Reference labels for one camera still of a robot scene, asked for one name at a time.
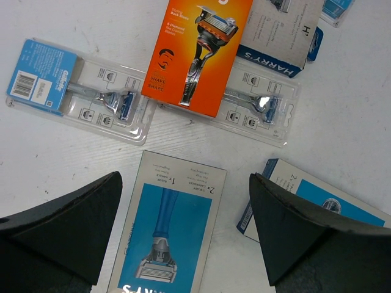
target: barcode label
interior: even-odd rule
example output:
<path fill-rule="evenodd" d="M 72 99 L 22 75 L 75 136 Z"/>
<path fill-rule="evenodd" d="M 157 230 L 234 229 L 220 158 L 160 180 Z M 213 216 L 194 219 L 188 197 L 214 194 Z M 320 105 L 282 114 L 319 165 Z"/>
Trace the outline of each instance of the barcode label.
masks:
<path fill-rule="evenodd" d="M 37 86 L 35 87 L 34 93 L 32 94 L 31 101 L 51 107 L 53 104 L 46 102 L 46 100 L 48 99 L 51 85 L 51 81 L 38 78 Z"/>
<path fill-rule="evenodd" d="M 247 228 L 247 224 L 249 223 L 251 216 L 252 216 L 252 207 L 249 206 L 249 209 L 247 210 L 246 215 L 244 216 L 242 224 L 240 225 L 240 228 L 242 230 L 245 230 Z"/>
<path fill-rule="evenodd" d="M 37 77 L 36 75 L 19 70 L 13 83 L 11 95 L 22 99 L 30 99 Z"/>

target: product package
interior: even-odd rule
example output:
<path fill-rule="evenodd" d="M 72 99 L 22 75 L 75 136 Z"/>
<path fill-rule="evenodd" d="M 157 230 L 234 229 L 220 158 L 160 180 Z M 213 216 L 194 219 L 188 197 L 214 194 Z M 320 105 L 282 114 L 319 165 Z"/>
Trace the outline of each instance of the product package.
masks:
<path fill-rule="evenodd" d="M 391 216 L 292 166 L 281 159 L 270 159 L 263 176 L 285 190 L 337 214 L 367 224 L 391 228 Z M 240 220 L 238 230 L 258 241 L 251 204 Z"/>
<path fill-rule="evenodd" d="M 323 4 L 324 0 L 254 0 L 237 55 L 296 76 L 311 52 Z"/>
<path fill-rule="evenodd" d="M 326 0 L 321 18 L 332 26 L 339 27 L 353 3 L 354 0 Z"/>
<path fill-rule="evenodd" d="M 216 117 L 252 0 L 170 0 L 142 94 Z"/>
<path fill-rule="evenodd" d="M 181 113 L 282 148 L 288 142 L 300 91 L 297 82 L 236 58 L 217 117 L 211 119 L 187 111 Z M 168 104 L 159 106 L 176 110 Z"/>
<path fill-rule="evenodd" d="M 156 102 L 145 73 L 59 45 L 26 40 L 7 105 L 135 145 L 144 144 Z"/>
<path fill-rule="evenodd" d="M 199 291 L 226 174 L 143 152 L 109 293 Z"/>

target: face illustration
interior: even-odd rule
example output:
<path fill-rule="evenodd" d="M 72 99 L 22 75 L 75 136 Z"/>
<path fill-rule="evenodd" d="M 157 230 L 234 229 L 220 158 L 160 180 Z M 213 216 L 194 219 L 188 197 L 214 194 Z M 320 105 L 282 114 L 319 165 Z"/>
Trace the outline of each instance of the face illustration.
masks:
<path fill-rule="evenodd" d="M 172 62 L 172 59 L 173 55 L 170 52 L 165 51 L 161 53 L 158 61 L 160 69 L 167 70 L 169 64 Z"/>

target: razor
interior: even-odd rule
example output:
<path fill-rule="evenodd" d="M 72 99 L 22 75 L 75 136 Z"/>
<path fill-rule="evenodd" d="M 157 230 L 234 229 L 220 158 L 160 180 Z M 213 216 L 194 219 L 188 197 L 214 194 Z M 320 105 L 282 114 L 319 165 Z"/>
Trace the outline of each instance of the razor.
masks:
<path fill-rule="evenodd" d="M 278 11 L 288 13 L 291 0 L 270 0 Z"/>
<path fill-rule="evenodd" d="M 260 121 L 272 124 L 279 99 L 275 95 L 251 96 L 237 90 L 226 89 L 224 98 L 251 111 Z"/>
<path fill-rule="evenodd" d="M 142 259 L 135 274 L 136 278 L 164 283 L 174 282 L 178 266 L 171 257 L 168 238 L 171 215 L 177 198 L 178 191 L 163 188 L 159 216 L 152 234 L 152 250 Z"/>
<path fill-rule="evenodd" d="M 199 33 L 196 52 L 186 77 L 182 100 L 179 103 L 185 107 L 190 106 L 190 100 L 197 88 L 205 63 L 219 51 L 220 47 L 228 44 L 239 29 L 233 18 L 223 19 L 207 7 L 198 7 L 202 9 L 202 12 L 195 19 Z M 206 50 L 206 54 L 201 58 L 203 49 Z"/>
<path fill-rule="evenodd" d="M 67 90 L 77 95 L 100 101 L 119 120 L 127 121 L 136 93 L 124 89 L 119 92 L 100 92 L 80 84 L 69 83 Z"/>

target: white backdrop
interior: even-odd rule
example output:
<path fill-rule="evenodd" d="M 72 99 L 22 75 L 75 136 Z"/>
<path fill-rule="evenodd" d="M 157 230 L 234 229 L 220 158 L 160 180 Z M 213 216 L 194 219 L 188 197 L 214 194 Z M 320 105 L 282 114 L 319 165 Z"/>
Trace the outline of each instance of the white backdrop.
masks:
<path fill-rule="evenodd" d="M 38 37 L 146 71 L 168 0 L 3 0 L 0 92 L 24 39 Z M 341 28 L 323 21 L 318 60 L 303 86 L 286 148 L 278 149 L 158 109 L 135 147 L 25 114 L 0 103 L 0 217 L 71 192 L 114 170 L 121 204 L 100 281 L 106 292 L 142 150 L 228 170 L 201 293 L 269 292 L 259 244 L 237 232 L 248 179 L 271 157 L 391 214 L 391 5 L 357 0 Z"/>

